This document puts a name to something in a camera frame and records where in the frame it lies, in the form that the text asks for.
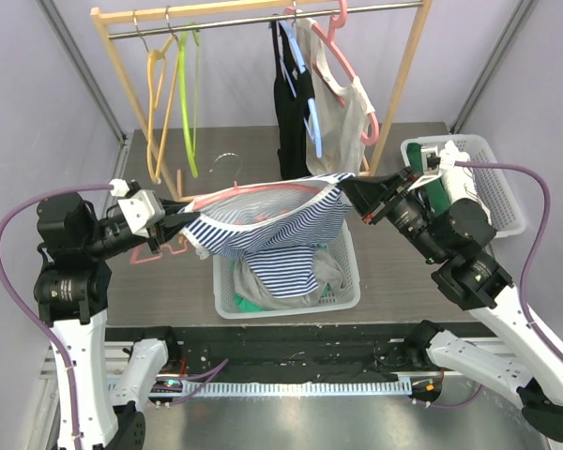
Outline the light blue hanger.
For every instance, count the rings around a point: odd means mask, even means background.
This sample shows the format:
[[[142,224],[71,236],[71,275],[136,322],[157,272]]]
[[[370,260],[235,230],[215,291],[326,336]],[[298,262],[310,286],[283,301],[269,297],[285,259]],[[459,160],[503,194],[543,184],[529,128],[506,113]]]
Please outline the light blue hanger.
[[[308,112],[303,117],[306,131],[314,144],[317,158],[323,156],[322,136],[319,117],[312,86],[312,77],[305,64],[302,52],[297,43],[297,30],[286,20],[277,21],[281,30],[283,56],[280,58],[282,73],[295,98],[303,98]]]

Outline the grey tank top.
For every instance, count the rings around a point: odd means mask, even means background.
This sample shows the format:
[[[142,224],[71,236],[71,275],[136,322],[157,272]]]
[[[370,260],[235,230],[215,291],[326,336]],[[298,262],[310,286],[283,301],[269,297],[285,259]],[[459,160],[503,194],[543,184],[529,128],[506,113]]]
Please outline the grey tank top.
[[[237,292],[238,288],[256,288],[258,285],[260,285],[261,287],[266,287],[271,293],[270,289],[263,282],[263,280],[261,280],[258,275],[252,269],[250,269],[246,262],[237,261],[233,264],[233,268],[235,293]],[[331,291],[320,300],[318,306],[322,306],[324,304],[324,301],[328,299],[332,294],[340,294],[346,291],[344,272],[341,266],[332,258],[329,252],[323,248],[318,248],[314,252],[312,259],[312,276],[316,284],[316,288],[313,288],[309,292],[302,295],[297,295],[298,292],[302,292],[304,290],[304,288],[302,287],[302,277],[300,277],[297,281],[292,281],[290,287],[282,289],[278,287],[278,284],[281,281],[288,281],[289,277],[282,273],[278,274],[277,272],[275,272],[274,275],[276,283],[273,283],[272,286],[280,292],[284,291],[285,293],[291,294],[291,296],[283,296],[277,298],[307,295],[308,293],[315,291],[318,288],[319,283],[328,283],[331,286]]]

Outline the pink hanger with striped top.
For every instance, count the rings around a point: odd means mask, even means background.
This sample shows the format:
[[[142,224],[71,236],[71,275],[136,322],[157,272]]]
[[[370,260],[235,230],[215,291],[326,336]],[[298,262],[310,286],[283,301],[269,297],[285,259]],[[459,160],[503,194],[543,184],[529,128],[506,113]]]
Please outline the pink hanger with striped top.
[[[176,172],[176,181],[175,181],[175,198],[180,202],[194,202],[198,200],[198,208],[201,209],[211,203],[225,200],[228,198],[233,198],[239,195],[246,195],[246,194],[253,194],[256,192],[268,191],[268,190],[282,190],[282,189],[290,189],[290,190],[297,190],[297,191],[305,191],[309,193],[318,193],[319,190],[315,187],[305,186],[304,184],[299,184],[298,181],[281,181],[275,183],[265,183],[265,184],[252,184],[246,186],[239,186],[237,182],[234,182],[233,185],[229,188],[208,194],[200,194],[200,195],[191,195],[191,196],[183,196],[183,177],[182,172],[180,169]],[[175,235],[175,242],[179,244],[179,248],[172,247],[171,244],[163,244],[161,246],[161,250],[165,250],[166,253],[176,256],[179,254],[186,253],[189,250],[190,241],[186,238],[186,236],[182,232],[178,232]],[[163,258],[162,251],[158,252],[156,255],[141,258],[140,253],[143,247],[137,247],[131,253],[129,258],[130,265],[139,265],[144,263],[151,263],[154,261],[161,260]]]

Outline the white tank top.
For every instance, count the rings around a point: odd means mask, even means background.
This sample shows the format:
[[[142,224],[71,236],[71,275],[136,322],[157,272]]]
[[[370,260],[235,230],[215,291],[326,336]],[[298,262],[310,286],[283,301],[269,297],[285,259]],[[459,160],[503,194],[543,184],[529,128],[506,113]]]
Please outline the white tank top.
[[[344,70],[315,34],[319,25],[311,18],[297,20],[297,43],[312,75],[312,86],[322,136],[323,156],[317,158],[312,142],[307,142],[306,164],[310,173],[360,172],[365,145],[363,131],[369,132],[368,113],[374,112],[357,76],[349,81]]]

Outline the blue striped tank top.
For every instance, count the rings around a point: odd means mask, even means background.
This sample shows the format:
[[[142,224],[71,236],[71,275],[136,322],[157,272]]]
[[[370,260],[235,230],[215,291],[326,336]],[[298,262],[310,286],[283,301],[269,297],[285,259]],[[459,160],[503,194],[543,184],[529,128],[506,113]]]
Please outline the blue striped tank top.
[[[304,290],[316,288],[312,276],[314,252],[340,234],[345,215],[352,209],[341,190],[351,173],[330,173],[289,181],[314,187],[318,193],[290,189],[268,190],[211,203],[201,209],[198,200],[186,207],[201,215],[182,233],[201,258],[220,256],[244,261],[275,297],[274,273],[289,277],[280,288],[302,278]]]

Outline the green tank top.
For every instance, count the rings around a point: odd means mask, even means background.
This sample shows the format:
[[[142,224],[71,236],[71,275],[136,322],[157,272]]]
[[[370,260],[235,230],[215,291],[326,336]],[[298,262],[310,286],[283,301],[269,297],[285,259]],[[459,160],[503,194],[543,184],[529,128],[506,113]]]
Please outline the green tank top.
[[[318,288],[307,295],[277,298],[266,287],[238,288],[234,295],[240,312],[261,312],[270,310],[288,310],[311,308],[319,305],[320,300],[331,291],[328,283],[319,283]]]

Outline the black tank top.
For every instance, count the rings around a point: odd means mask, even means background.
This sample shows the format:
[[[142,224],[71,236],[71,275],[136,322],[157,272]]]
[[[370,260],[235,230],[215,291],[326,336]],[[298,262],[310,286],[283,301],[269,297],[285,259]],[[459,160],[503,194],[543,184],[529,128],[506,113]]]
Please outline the black tank top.
[[[277,21],[271,22],[270,28],[276,69],[273,97],[279,127],[280,148],[277,154],[281,178],[297,179],[311,174],[306,164],[307,131],[303,120],[308,107],[303,98],[293,96],[282,73],[282,31]]]

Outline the yellow plastic hanger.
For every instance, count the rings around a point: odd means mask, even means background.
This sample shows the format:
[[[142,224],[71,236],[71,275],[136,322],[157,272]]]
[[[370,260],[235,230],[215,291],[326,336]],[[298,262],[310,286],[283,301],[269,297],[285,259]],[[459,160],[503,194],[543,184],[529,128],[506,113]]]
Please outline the yellow plastic hanger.
[[[147,120],[147,132],[148,136],[146,138],[146,167],[148,170],[149,177],[154,184],[160,183],[160,176],[164,170],[164,157],[165,149],[167,143],[167,137],[170,127],[171,112],[173,108],[173,100],[175,96],[175,83],[177,80],[178,67],[174,67],[173,78],[171,81],[171,88],[169,96],[167,98],[167,104],[164,113],[164,122],[162,126],[162,133],[160,137],[160,143],[156,144],[156,138],[154,136],[154,126],[155,117],[157,109],[160,105],[163,84],[167,69],[167,52],[173,43],[178,42],[178,37],[175,33],[170,32],[169,37],[165,41],[164,45],[160,49],[150,50],[148,48],[147,42],[139,28],[139,21],[136,18],[136,11],[133,11],[132,15],[133,23],[136,32],[142,42],[145,45],[147,51],[147,61],[146,61],[146,80],[149,91],[148,99],[148,120]]]

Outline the pink hanger with white top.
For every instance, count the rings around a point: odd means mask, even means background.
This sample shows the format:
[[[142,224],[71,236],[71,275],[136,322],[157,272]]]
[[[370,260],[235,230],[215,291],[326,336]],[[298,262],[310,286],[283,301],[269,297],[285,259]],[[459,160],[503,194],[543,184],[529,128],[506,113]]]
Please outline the pink hanger with white top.
[[[316,25],[313,30],[315,34],[321,39],[321,41],[325,43],[327,48],[330,50],[330,52],[333,54],[333,56],[336,58],[336,60],[344,70],[349,81],[352,82],[357,77],[357,74],[335,42],[336,31],[343,28],[347,22],[347,1],[340,0],[339,8],[340,9],[338,12],[329,13],[330,19],[326,32],[321,28],[320,25]],[[365,131],[363,131],[361,134],[361,140],[365,145],[372,145],[376,143],[379,138],[379,123],[377,121],[375,112],[369,112],[368,117],[370,125],[369,132],[366,133]]]

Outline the lime green hanger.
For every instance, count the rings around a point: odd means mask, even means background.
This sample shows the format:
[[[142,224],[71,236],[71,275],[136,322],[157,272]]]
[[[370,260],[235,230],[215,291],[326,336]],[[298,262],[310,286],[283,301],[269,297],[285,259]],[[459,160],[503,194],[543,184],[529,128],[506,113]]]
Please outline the lime green hanger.
[[[179,35],[173,31],[170,25],[169,8],[165,9],[165,20],[169,32],[177,40],[177,79],[179,89],[179,105],[181,113],[181,124],[183,131],[184,147],[186,150],[187,161],[193,178],[199,176],[197,164],[197,131],[198,131],[198,103],[200,94],[200,36],[197,29],[181,31]],[[188,40],[193,39],[194,51],[194,75],[193,91],[190,97],[190,90],[187,76],[187,56]]]

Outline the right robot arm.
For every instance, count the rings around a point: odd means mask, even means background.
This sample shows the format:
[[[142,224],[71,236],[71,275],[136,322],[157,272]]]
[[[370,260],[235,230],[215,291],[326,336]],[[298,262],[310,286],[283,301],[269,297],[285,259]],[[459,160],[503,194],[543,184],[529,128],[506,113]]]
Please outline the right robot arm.
[[[486,252],[496,231],[481,204],[463,197],[440,215],[416,194],[420,173],[407,167],[391,176],[352,177],[340,187],[367,224],[386,219],[425,258],[431,278],[461,310],[483,323],[513,359],[487,352],[430,321],[406,338],[408,365],[456,370],[511,402],[527,423],[563,443],[563,340],[528,304],[523,282]]]

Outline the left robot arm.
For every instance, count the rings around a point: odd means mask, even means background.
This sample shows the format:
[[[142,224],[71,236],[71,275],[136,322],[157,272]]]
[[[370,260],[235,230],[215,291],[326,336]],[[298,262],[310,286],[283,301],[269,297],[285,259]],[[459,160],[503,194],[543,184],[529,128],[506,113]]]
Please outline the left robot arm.
[[[97,218],[92,203],[71,192],[37,208],[43,263],[34,298],[56,337],[60,449],[143,448],[148,395],[159,373],[174,372],[181,361],[172,327],[147,328],[132,343],[117,385],[108,384],[108,259],[142,244],[157,253],[199,217],[145,189],[120,195],[117,205],[119,214]]]

